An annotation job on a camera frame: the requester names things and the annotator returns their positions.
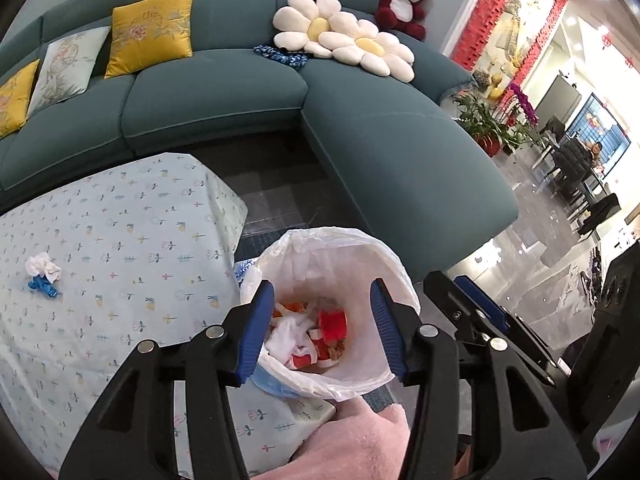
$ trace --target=red flower pot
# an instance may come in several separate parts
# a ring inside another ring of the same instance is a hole
[[[476,139],[476,142],[489,156],[497,155],[500,151],[500,141],[493,136],[480,137]]]

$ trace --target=gray marble floor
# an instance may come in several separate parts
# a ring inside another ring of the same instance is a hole
[[[244,199],[249,216],[243,236],[291,226],[359,227],[351,205],[343,200],[300,134],[242,137],[192,152]],[[566,203],[545,179],[550,166],[532,170],[540,155],[522,148],[494,162],[518,199],[520,215],[508,229],[449,269],[466,274],[497,303],[519,314],[554,349],[561,349],[591,329],[591,309],[579,272],[590,264],[594,241],[578,243],[568,221]],[[453,334],[453,325],[416,284],[421,318]],[[414,416],[417,388],[390,389],[409,420]],[[460,388],[460,430],[470,433],[470,389]]]

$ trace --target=yellow throw pillow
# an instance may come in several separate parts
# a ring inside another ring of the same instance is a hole
[[[0,139],[19,130],[27,121],[31,87],[39,62],[29,63],[0,87]]]
[[[113,41],[104,78],[191,57],[193,0],[143,0],[113,9]]]

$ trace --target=trash bag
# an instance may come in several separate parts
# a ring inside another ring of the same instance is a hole
[[[282,304],[333,298],[347,316],[348,336],[338,364],[323,374],[289,370],[262,346],[258,364],[284,390],[341,402],[388,383],[393,374],[371,313],[371,282],[382,278],[397,303],[420,313],[418,296],[400,258],[380,240],[358,229],[321,227],[288,231],[246,272],[241,303],[249,303],[260,282],[273,283]]]

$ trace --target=blue glove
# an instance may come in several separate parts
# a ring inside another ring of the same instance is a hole
[[[46,276],[34,276],[27,285],[33,290],[41,290],[50,298],[55,298],[58,295],[58,291],[51,285]]]

